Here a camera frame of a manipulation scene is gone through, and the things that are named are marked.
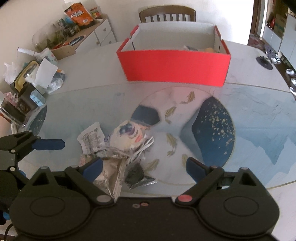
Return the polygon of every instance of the tabletop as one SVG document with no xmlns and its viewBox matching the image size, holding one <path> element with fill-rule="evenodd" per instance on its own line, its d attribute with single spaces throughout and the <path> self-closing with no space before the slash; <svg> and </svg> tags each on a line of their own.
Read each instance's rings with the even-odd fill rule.
<svg viewBox="0 0 296 241">
<path fill-rule="evenodd" d="M 132 191 L 123 187 L 125 196 L 176 197 L 183 193 L 194 185 L 184 168 L 184 155 L 226 171 L 247 166 L 268 188 L 294 181 L 294 98 L 275 68 L 267 71 L 256 62 L 262 52 L 232 42 L 227 45 L 231 63 L 221 88 L 128 83 L 116 56 L 120 43 L 61 60 L 59 67 L 67 77 L 47 99 L 39 135 L 63 139 L 66 146 L 59 151 L 33 151 L 20 162 L 20 168 L 28 170 L 30 177 L 40 166 L 57 171 L 77 165 L 82 153 L 77 136 L 88 126 L 98 121 L 107 135 L 124 120 L 144 118 L 155 138 L 144 164 L 158 160 L 150 172 L 158 183 Z M 160 121 L 145 120 L 139 111 L 142 106 L 157 110 Z M 172 107 L 173 114 L 166 116 Z M 176 144 L 167 142 L 168 135 Z"/>
</svg>

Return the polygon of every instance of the glass tabletop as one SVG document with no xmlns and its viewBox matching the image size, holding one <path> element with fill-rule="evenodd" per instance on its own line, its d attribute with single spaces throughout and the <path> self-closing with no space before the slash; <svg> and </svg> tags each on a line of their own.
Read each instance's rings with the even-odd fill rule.
<svg viewBox="0 0 296 241">
<path fill-rule="evenodd" d="M 268 188 L 296 179 L 292 94 L 238 84 L 137 82 L 50 95 L 39 136 L 63 139 L 65 148 L 34 150 L 23 161 L 52 171 L 77 165 L 82 154 L 77 136 L 84 129 L 98 121 L 108 135 L 131 118 L 149 126 L 155 138 L 143 165 L 158 160 L 149 173 L 158 183 L 132 191 L 123 186 L 124 195 L 183 193 L 194 185 L 184 167 L 187 156 L 226 171 L 248 167 Z"/>
</svg>

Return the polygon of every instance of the red box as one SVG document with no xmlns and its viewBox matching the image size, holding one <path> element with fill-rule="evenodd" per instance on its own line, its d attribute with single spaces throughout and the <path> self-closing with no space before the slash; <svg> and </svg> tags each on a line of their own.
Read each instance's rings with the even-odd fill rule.
<svg viewBox="0 0 296 241">
<path fill-rule="evenodd" d="M 198 51 L 184 50 L 190 46 Z M 216 53 L 203 50 L 213 48 Z M 197 22 L 141 23 L 117 50 L 128 81 L 223 86 L 231 59 L 217 26 Z"/>
</svg>

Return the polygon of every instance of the orange snack bag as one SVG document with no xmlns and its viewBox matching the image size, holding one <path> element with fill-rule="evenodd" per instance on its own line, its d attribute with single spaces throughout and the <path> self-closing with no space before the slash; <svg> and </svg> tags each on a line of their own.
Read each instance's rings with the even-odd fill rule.
<svg viewBox="0 0 296 241">
<path fill-rule="evenodd" d="M 82 29 L 94 25 L 92 16 L 81 3 L 74 3 L 64 11 Z"/>
</svg>

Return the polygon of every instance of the chair backrest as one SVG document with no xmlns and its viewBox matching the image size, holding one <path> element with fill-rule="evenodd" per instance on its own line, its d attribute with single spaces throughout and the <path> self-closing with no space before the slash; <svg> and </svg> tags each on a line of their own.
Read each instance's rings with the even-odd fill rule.
<svg viewBox="0 0 296 241">
<path fill-rule="evenodd" d="M 176 20 L 180 21 L 179 14 L 182 15 L 182 21 L 186 21 L 186 15 L 190 16 L 190 21 L 195 22 L 196 12 L 194 9 L 185 6 L 167 5 L 147 8 L 139 13 L 139 17 L 142 23 L 146 23 L 146 18 L 150 17 L 151 22 L 154 22 L 153 16 L 157 17 L 157 21 L 160 22 L 160 16 L 164 21 L 167 21 L 167 14 L 170 18 L 168 21 L 173 21 L 173 14 L 176 14 Z"/>
</svg>

